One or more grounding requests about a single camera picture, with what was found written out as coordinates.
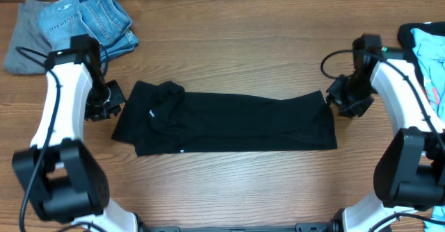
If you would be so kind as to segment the black polo shirt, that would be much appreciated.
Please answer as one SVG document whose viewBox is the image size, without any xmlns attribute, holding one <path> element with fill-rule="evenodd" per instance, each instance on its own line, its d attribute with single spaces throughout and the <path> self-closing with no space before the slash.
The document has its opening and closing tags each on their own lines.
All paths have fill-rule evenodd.
<svg viewBox="0 0 445 232">
<path fill-rule="evenodd" d="M 337 148 L 331 108 L 319 91 L 291 99 L 187 92 L 138 81 L 112 139 L 138 156 Z"/>
</svg>

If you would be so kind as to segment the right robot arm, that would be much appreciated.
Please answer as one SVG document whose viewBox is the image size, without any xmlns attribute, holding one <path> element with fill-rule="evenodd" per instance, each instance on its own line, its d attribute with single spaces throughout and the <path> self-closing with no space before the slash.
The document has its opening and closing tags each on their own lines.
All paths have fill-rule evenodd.
<svg viewBox="0 0 445 232">
<path fill-rule="evenodd" d="M 327 223 L 297 224 L 297 231 L 390 231 L 402 217 L 442 225 L 421 216 L 444 205 L 444 123 L 432 110 L 402 49 L 384 47 L 379 35 L 363 34 L 349 53 L 354 72 L 339 75 L 326 101 L 342 117 L 361 117 L 382 99 L 394 138 L 373 173 L 373 190 Z"/>
</svg>

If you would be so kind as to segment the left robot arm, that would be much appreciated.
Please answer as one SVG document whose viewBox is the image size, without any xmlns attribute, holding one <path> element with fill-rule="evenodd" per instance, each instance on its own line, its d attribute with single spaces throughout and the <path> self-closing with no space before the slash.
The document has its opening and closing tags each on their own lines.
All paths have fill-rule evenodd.
<svg viewBox="0 0 445 232">
<path fill-rule="evenodd" d="M 146 231 L 139 216 L 111 199 L 106 175 L 83 139 L 86 120 L 117 115 L 126 101 L 116 81 L 104 80 L 98 41 L 87 34 L 73 36 L 68 49 L 44 58 L 47 94 L 40 124 L 29 149 L 12 159 L 24 189 L 19 229 L 25 229 L 31 205 L 42 221 L 66 229 Z"/>
</svg>

